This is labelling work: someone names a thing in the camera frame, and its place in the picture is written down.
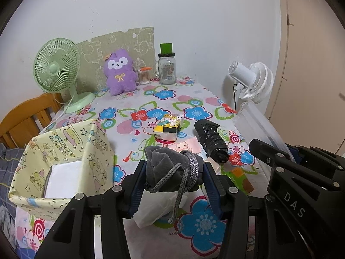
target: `gray drawstring cord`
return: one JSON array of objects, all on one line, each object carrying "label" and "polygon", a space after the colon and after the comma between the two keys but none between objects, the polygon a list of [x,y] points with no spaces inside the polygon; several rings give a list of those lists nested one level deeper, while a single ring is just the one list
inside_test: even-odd
[{"label": "gray drawstring cord", "polygon": [[[198,161],[195,157],[195,155],[188,151],[188,150],[183,150],[181,151],[181,154],[187,156],[187,158],[189,159],[189,169],[184,169],[183,171],[183,175],[182,175],[182,179],[181,179],[181,183],[180,183],[180,188],[178,189],[178,193],[177,193],[177,197],[176,197],[176,201],[175,201],[175,205],[173,208],[173,215],[172,217],[170,217],[170,219],[168,220],[168,222],[174,223],[175,220],[177,220],[180,223],[180,229],[176,232],[171,232],[169,234],[171,235],[176,235],[179,234],[182,230],[183,230],[183,222],[181,222],[181,220],[177,217],[177,211],[179,209],[180,206],[180,202],[182,199],[182,195],[183,193],[189,191],[190,189],[192,189],[198,179],[198,173],[199,173],[199,164]],[[145,190],[149,191],[150,193],[156,193],[159,191],[159,189],[175,174],[175,172],[182,167],[181,163],[175,164],[170,170],[169,172],[161,179],[157,182],[156,186],[154,186],[153,188],[150,186],[150,184],[146,181],[145,183]]]}]

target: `yellow ribbon bow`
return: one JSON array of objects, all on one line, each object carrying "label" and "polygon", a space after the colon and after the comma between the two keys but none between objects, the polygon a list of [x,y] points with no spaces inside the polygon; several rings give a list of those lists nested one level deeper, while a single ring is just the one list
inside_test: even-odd
[{"label": "yellow ribbon bow", "polygon": [[116,76],[115,76],[115,79],[119,79],[118,82],[119,82],[119,81],[124,81],[124,79],[122,78],[122,77],[124,77],[124,76],[126,76],[125,73],[122,73],[121,75],[116,75]]}]

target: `yellow storage box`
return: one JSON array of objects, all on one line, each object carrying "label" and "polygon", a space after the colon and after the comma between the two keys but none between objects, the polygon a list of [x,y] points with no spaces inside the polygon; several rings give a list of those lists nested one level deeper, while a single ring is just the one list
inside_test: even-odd
[{"label": "yellow storage box", "polygon": [[36,136],[14,173],[9,199],[37,218],[56,220],[69,198],[44,198],[51,166],[82,161],[78,192],[102,194],[113,185],[114,151],[97,120],[87,120]]}]

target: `small colorful box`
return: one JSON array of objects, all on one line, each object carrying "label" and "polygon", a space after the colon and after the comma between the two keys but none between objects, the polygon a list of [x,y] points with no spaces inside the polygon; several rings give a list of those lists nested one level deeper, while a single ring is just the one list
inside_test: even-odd
[{"label": "small colorful box", "polygon": [[182,115],[165,114],[163,118],[158,121],[157,126],[153,129],[153,133],[157,139],[176,141],[182,124]]}]

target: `wooden door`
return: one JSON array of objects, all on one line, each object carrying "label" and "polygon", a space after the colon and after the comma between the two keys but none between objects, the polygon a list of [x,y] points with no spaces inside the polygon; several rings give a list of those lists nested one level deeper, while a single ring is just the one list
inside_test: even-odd
[{"label": "wooden door", "polygon": [[335,153],[345,139],[345,30],[325,0],[287,0],[287,12],[286,64],[270,122],[286,143]]}]

